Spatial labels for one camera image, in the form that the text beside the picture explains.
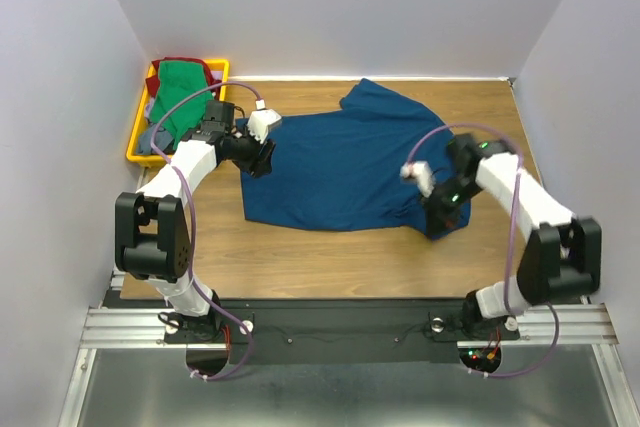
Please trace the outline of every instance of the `yellow basket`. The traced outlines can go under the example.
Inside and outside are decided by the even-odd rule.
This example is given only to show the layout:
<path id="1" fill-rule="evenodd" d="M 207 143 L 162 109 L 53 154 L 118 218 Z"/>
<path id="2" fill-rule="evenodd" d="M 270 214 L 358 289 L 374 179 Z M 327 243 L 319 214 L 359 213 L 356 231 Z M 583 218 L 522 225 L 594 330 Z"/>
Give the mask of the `yellow basket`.
<path id="1" fill-rule="evenodd" d="M 222 81 L 226 82 L 229 79 L 229 61 L 225 59 L 205 59 L 204 61 L 210 70 L 222 72 Z M 147 77 L 151 77 L 156 73 L 156 69 L 153 65 L 149 66 Z M 224 100 L 227 93 L 227 87 L 223 86 L 220 89 L 220 100 Z M 159 155 L 137 155 L 136 147 L 138 145 L 138 137 L 142 134 L 149 125 L 147 119 L 144 117 L 144 106 L 147 105 L 150 99 L 149 92 L 147 91 L 147 84 L 145 82 L 140 102 L 138 103 L 138 111 L 136 112 L 136 120 L 133 122 L 133 130 L 131 131 L 131 137 L 129 137 L 129 145 L 127 145 L 127 160 L 135 162 L 143 167 L 161 167 L 164 165 L 164 160 Z"/>

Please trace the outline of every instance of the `red cloth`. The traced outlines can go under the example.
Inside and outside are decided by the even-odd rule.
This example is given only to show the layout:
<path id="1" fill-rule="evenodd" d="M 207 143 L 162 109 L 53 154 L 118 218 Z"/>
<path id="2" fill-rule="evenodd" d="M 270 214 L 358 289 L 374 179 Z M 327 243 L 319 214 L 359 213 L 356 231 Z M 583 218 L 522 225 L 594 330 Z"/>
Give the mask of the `red cloth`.
<path id="1" fill-rule="evenodd" d="M 145 82 L 147 83 L 147 91 L 149 91 L 149 95 L 151 97 L 155 97 L 158 93 L 158 89 L 160 88 L 160 79 L 158 78 L 158 70 L 160 70 L 160 62 L 165 60 L 183 60 L 185 62 L 195 62 L 196 64 L 202 65 L 204 70 L 204 78 L 207 80 L 207 85 L 213 85 L 216 83 L 216 79 L 211 75 L 211 69 L 209 66 L 200 59 L 192 59 L 190 57 L 165 57 L 164 59 L 154 60 L 151 62 L 156 69 L 156 74 L 149 77 Z M 215 96 L 218 98 L 220 93 L 220 89 L 216 89 Z"/>

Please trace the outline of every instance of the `wooden table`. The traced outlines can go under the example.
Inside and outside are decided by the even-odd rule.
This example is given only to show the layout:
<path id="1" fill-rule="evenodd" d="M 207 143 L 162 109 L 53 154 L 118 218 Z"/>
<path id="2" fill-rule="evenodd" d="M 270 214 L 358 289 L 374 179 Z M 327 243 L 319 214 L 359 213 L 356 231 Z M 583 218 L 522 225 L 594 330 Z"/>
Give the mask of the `wooden table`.
<path id="1" fill-rule="evenodd" d="M 355 82 L 255 83 L 282 115 L 339 109 Z M 445 122 L 482 122 L 514 138 L 535 172 L 506 82 L 382 82 L 429 106 Z M 227 100 L 251 109 L 251 94 L 232 87 Z M 244 220 L 240 173 L 230 162 L 200 184 L 195 271 L 221 297 L 448 297 L 501 279 L 508 216 L 488 194 L 472 202 L 471 223 L 437 242 L 411 228 L 309 232 Z M 517 255 L 523 242 L 518 238 Z M 158 298 L 127 277 L 122 298 Z"/>

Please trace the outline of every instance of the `blue fabric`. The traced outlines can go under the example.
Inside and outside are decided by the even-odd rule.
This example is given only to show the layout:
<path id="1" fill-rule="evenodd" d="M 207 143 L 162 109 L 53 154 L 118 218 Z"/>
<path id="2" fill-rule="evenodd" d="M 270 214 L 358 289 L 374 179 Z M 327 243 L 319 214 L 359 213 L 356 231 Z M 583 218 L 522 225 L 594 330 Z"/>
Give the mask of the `blue fabric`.
<path id="1" fill-rule="evenodd" d="M 307 230 L 350 231 L 408 225 L 426 233 L 419 191 L 400 167 L 424 134 L 443 122 L 422 104 L 363 79 L 340 101 L 341 111 L 284 117 L 273 132 L 273 172 L 242 174 L 247 220 Z M 452 175 L 450 131 L 417 153 L 438 180 Z M 463 207 L 456 228 L 469 223 Z"/>

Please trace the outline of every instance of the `gray wall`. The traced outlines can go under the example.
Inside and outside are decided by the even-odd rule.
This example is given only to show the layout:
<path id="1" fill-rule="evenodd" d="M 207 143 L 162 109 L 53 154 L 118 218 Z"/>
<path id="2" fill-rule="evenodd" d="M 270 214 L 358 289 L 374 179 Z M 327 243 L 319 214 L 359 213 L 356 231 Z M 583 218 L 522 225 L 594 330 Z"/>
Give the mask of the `gray wall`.
<path id="1" fill-rule="evenodd" d="M 119 0 L 148 55 L 235 75 L 511 76 L 560 0 Z"/>
<path id="2" fill-rule="evenodd" d="M 146 58 L 116 0 L 0 0 L 0 424 L 57 425 Z"/>
<path id="3" fill-rule="evenodd" d="M 602 290 L 640 399 L 640 2 L 562 0 L 515 83 L 548 189 L 603 227 Z"/>

